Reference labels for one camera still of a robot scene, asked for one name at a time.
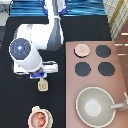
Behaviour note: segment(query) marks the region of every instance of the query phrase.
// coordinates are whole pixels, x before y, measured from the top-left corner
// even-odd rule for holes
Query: blue robot part
[[[43,78],[44,76],[46,75],[45,72],[40,72],[40,73],[37,73],[37,74],[30,74],[30,76],[33,78],[33,79],[37,79],[37,78]]]
[[[66,8],[63,9],[61,12],[59,12],[59,15],[64,15],[64,14],[66,14],[66,13],[68,12],[68,0],[64,0],[64,2],[65,2]],[[48,10],[45,9],[44,6],[45,6],[45,0],[42,1],[42,9],[43,9],[43,12],[44,12],[46,15],[48,15]]]

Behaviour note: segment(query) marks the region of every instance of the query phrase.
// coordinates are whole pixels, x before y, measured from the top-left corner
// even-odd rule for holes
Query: pink tray
[[[86,44],[90,53],[85,58],[79,58],[74,54],[77,44]],[[111,55],[107,58],[97,56],[95,50],[98,45],[107,45],[111,48]],[[102,76],[98,71],[101,62],[108,61],[115,67],[112,76]],[[78,62],[87,62],[91,67],[88,76],[80,77],[75,73],[75,65]],[[81,90],[86,87],[100,87],[113,97],[115,103],[125,99],[126,87],[119,63],[115,42],[113,41],[77,41],[66,43],[66,128],[90,128],[81,121],[76,112],[76,98]],[[113,122],[106,128],[128,128],[128,111],[116,112]]]

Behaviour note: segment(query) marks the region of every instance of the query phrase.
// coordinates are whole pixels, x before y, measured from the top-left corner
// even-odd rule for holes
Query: small yellow object
[[[40,78],[40,81],[38,82],[38,89],[39,91],[48,91],[48,82],[43,79],[43,78]]]

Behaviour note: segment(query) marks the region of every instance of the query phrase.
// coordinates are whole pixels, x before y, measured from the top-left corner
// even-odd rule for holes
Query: black table
[[[28,118],[34,106],[49,110],[53,128],[66,128],[65,42],[111,41],[107,16],[61,17],[64,45],[56,52],[41,51],[44,61],[56,61],[59,72],[48,74],[48,92],[39,92],[38,80],[18,79],[13,75],[9,44],[20,24],[48,23],[47,17],[9,17],[0,51],[0,128],[28,128]]]

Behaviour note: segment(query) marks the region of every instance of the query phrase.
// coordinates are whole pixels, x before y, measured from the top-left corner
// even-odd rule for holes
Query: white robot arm
[[[14,60],[14,73],[30,74],[30,78],[46,77],[58,72],[54,61],[43,62],[38,50],[56,51],[64,41],[57,0],[45,0],[49,24],[22,24],[17,28],[9,53]]]

